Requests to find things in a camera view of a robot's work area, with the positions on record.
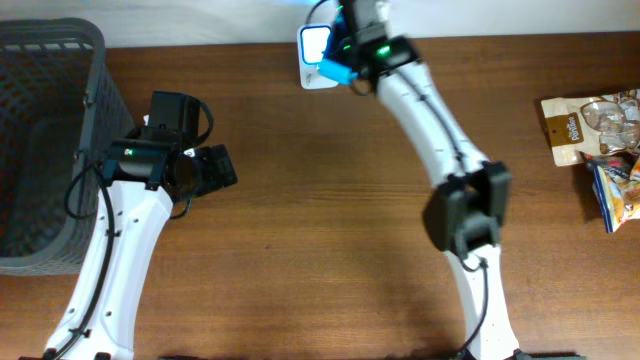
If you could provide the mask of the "yellow snack bag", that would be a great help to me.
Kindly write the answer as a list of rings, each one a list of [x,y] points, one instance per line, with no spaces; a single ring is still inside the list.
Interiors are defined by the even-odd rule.
[[[619,176],[611,176],[604,168],[596,166],[594,192],[599,202],[607,233],[616,232],[629,220],[639,219],[639,182]]]

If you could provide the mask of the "dark red snack packet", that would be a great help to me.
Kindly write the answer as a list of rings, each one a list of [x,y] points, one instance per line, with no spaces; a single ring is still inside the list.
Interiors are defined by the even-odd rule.
[[[613,155],[589,155],[580,152],[581,159],[590,171],[601,168],[612,178],[629,180],[638,155],[629,152],[616,152]]]

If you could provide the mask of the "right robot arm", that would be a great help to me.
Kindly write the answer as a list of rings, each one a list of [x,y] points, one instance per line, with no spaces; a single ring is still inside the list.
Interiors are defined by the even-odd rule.
[[[519,342],[501,277],[501,228],[511,174],[465,134],[411,41],[391,35],[381,1],[342,1],[326,58],[369,83],[419,156],[433,189],[422,221],[454,274],[465,319],[456,356],[510,359]]]

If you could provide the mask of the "teal mouthwash bottle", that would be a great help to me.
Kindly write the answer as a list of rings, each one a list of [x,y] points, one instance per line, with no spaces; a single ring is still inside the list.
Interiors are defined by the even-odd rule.
[[[339,13],[332,26],[323,57],[317,65],[320,75],[340,85],[351,85],[358,78],[354,69],[352,52],[354,40],[342,13]]]

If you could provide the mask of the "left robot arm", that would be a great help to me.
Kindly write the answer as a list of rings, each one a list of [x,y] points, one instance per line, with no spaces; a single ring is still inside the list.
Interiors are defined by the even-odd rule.
[[[89,171],[99,186],[90,243],[46,359],[131,359],[152,254],[178,204],[230,187],[238,178],[223,145],[199,130],[214,116],[196,97],[156,91],[145,124],[111,142]]]

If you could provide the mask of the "orange snack packet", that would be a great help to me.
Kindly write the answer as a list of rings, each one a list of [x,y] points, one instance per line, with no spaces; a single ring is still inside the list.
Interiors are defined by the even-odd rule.
[[[631,168],[629,178],[632,181],[637,181],[637,182],[640,181],[640,158],[637,158],[635,164]]]

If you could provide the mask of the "beige cookie pouch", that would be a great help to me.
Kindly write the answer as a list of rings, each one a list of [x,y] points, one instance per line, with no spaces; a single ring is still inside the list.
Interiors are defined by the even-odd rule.
[[[639,152],[639,91],[540,102],[554,163],[583,161],[585,155]]]

